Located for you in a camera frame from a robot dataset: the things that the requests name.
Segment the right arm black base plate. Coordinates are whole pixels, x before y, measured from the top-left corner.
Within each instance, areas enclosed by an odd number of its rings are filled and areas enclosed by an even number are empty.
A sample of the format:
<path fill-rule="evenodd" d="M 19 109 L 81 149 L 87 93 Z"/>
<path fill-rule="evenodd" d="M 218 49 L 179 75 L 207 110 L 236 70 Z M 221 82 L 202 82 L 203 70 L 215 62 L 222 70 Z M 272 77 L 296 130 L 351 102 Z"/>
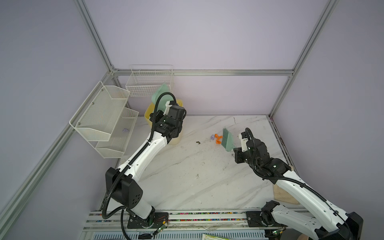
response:
<path fill-rule="evenodd" d="M 277 201 L 269 201 L 257 211 L 246 211 L 246 219 L 250 228 L 256 227 L 281 227 L 272 216 L 275 207 L 281 204 Z"/>

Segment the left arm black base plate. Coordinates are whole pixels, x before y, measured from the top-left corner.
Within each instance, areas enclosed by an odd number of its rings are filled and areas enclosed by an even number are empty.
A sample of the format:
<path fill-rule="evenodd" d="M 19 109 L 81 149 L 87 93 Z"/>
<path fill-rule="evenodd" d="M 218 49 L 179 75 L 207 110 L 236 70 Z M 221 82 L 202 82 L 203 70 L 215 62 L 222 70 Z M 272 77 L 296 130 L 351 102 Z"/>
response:
<path fill-rule="evenodd" d="M 134 217 L 129 217 L 127 223 L 128 229 L 158 229 L 164 225 L 164 222 L 167 223 L 169 220 L 169 213 L 167 212 L 157 212 L 154 207 L 146 219 L 140 218 L 135 215 Z"/>

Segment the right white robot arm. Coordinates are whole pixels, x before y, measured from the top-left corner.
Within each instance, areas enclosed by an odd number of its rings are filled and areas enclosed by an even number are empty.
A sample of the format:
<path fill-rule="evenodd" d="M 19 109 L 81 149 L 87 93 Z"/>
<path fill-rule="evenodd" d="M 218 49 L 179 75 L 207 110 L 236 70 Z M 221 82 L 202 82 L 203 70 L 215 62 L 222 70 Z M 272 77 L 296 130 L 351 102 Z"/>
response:
<path fill-rule="evenodd" d="M 234 149 L 235 162 L 246 163 L 253 172 L 285 190 L 313 216 L 289 210 L 277 201 L 267 202 L 260 218 L 264 226 L 285 225 L 313 240 L 359 240 L 363 219 L 347 213 L 307 185 L 284 161 L 270 157 L 266 145 L 258 139 L 241 136 L 241 147 Z"/>

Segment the green hand brush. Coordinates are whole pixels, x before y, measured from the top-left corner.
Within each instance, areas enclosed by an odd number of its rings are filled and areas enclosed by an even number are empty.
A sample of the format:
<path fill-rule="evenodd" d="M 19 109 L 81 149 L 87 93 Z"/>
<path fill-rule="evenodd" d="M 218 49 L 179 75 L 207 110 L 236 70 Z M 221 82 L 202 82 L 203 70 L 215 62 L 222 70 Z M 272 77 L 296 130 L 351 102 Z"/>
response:
<path fill-rule="evenodd" d="M 235 148 L 234 137 L 227 128 L 223 128 L 223 138 L 221 145 L 227 152 L 231 152 Z"/>

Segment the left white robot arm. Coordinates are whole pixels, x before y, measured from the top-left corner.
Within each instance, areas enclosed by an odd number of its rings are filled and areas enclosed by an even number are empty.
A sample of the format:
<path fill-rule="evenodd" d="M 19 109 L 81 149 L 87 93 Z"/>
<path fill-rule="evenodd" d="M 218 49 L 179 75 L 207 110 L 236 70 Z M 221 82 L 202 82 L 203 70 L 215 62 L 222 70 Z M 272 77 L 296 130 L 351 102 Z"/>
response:
<path fill-rule="evenodd" d="M 172 139 L 178 138 L 187 115 L 184 107 L 170 102 L 163 112 L 155 109 L 151 115 L 152 128 L 145 142 L 118 168 L 106 172 L 107 195 L 102 208 L 102 216 L 108 219 L 116 211 L 108 213 L 111 200 L 115 200 L 137 217 L 148 221 L 154 212 L 153 206 L 145 202 L 143 190 L 138 182 L 149 163 L 165 148 Z"/>

